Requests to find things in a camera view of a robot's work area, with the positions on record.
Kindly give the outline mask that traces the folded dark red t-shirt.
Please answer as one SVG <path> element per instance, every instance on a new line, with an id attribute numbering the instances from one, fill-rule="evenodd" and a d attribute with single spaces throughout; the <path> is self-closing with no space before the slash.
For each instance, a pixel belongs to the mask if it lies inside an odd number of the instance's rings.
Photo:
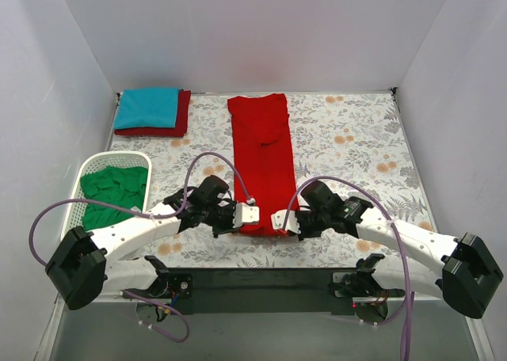
<path id="1" fill-rule="evenodd" d="M 178 94 L 177 117 L 175 127 L 134 127 L 115 129 L 114 134 L 120 136 L 153 136 L 183 138 L 188 130 L 190 90 L 180 90 Z"/>

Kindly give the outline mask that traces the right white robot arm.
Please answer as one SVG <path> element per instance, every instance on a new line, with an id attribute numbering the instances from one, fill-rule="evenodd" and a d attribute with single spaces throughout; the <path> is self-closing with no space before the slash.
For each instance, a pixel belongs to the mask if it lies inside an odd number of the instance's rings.
<path id="1" fill-rule="evenodd" d="M 454 237 L 395 220 L 372 196 L 342 199 L 317 178 L 308 180 L 297 192 L 308 206 L 295 212 L 292 231 L 300 239 L 331 229 L 383 245 L 401 256 L 396 261 L 373 253 L 358 260 L 354 272 L 337 282 L 344 295 L 418 292 L 441 298 L 458 313 L 479 319 L 504 279 L 479 236 L 466 233 Z"/>

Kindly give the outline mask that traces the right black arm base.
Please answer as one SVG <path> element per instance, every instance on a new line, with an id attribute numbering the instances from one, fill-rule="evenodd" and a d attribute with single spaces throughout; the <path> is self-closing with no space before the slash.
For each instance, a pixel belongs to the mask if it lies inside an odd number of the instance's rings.
<path id="1" fill-rule="evenodd" d="M 336 298 L 351 298 L 355 315 L 367 322 L 384 322 L 388 318 L 389 298 L 404 298 L 405 291 L 396 288 L 382 288 L 373 274 L 379 270 L 379 263 L 385 258 L 380 253 L 359 259 L 351 272 L 334 272 L 331 291 Z"/>

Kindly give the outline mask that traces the white plastic laundry basket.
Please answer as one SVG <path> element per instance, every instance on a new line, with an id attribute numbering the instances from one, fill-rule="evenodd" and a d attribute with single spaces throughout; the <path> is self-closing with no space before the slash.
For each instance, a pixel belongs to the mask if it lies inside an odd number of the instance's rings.
<path id="1" fill-rule="evenodd" d="M 102 171 L 107 166 L 113 166 L 121 169 L 131 167 L 143 167 L 147 169 L 146 191 L 141 211 L 147 209 L 149 192 L 151 186 L 152 162 L 148 155 L 139 151 L 115 150 L 97 153 L 84 161 L 81 165 L 74 187 L 71 193 L 72 199 L 84 199 L 84 193 L 80 185 L 80 179 L 84 175 Z M 85 214 L 85 203 L 71 203 L 67 206 L 63 228 L 60 232 L 60 238 L 63 239 L 66 232 L 76 226 L 81 226 L 82 217 Z"/>

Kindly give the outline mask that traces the folded teal t-shirt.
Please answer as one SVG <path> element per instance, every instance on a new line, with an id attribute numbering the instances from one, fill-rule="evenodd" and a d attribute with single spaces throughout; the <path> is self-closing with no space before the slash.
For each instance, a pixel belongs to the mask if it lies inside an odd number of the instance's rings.
<path id="1" fill-rule="evenodd" d="M 178 95 L 177 88 L 125 89 L 120 97 L 114 129 L 175 127 Z"/>

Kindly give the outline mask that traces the floral patterned table mat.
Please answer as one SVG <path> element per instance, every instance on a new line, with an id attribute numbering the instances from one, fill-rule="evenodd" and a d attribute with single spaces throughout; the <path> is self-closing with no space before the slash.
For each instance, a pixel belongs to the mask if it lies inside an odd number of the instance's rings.
<path id="1" fill-rule="evenodd" d="M 184 183 L 199 184 L 217 175 L 233 181 L 231 114 L 225 95 L 193 95 L 189 125 L 182 139 L 114 136 L 111 150 L 137 150 L 152 162 L 150 205 L 175 193 Z M 290 94 L 289 127 L 298 183 L 319 175 L 340 196 L 362 188 L 397 219 L 425 230 L 433 217 L 425 198 L 397 106 L 389 93 Z M 321 237 L 213 238 L 207 226 L 165 237 L 131 253 L 154 255 L 173 267 L 352 267 L 372 253 L 397 260 L 398 254 L 374 242 L 331 230 Z"/>

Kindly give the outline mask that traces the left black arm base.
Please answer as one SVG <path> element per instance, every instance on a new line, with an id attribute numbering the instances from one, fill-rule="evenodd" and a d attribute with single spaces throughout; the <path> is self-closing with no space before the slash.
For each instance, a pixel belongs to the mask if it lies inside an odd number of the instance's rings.
<path id="1" fill-rule="evenodd" d="M 143 303 L 161 309 L 164 314 L 169 314 L 169 306 L 175 308 L 181 300 L 190 299 L 193 296 L 194 275 L 189 272 L 175 272 L 168 268 L 156 268 L 155 279 L 148 283 L 148 287 L 129 287 L 122 295 L 125 298 L 135 298 Z"/>

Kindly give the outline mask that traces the green t-shirt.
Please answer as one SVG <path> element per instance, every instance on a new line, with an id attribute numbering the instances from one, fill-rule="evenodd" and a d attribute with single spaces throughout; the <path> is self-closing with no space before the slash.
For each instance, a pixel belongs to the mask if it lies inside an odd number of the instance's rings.
<path id="1" fill-rule="evenodd" d="M 80 186 L 85 199 L 143 211 L 147 176 L 148 169 L 141 166 L 125 169 L 107 166 L 101 171 L 82 176 Z M 131 217 L 132 215 L 122 211 L 87 204 L 82 226 L 86 231 L 91 231 L 112 226 Z"/>

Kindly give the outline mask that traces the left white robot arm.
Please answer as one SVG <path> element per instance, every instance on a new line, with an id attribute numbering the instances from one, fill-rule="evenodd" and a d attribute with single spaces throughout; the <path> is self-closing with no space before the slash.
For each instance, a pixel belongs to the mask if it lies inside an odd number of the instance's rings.
<path id="1" fill-rule="evenodd" d="M 169 269 L 156 257 L 125 260 L 125 256 L 161 238 L 204 224 L 215 237 L 238 229 L 238 202 L 216 176 L 197 187 L 180 189 L 148 211 L 109 227 L 69 230 L 45 268 L 70 310 L 79 310 L 104 293 L 138 291 L 161 298 L 174 293 Z"/>

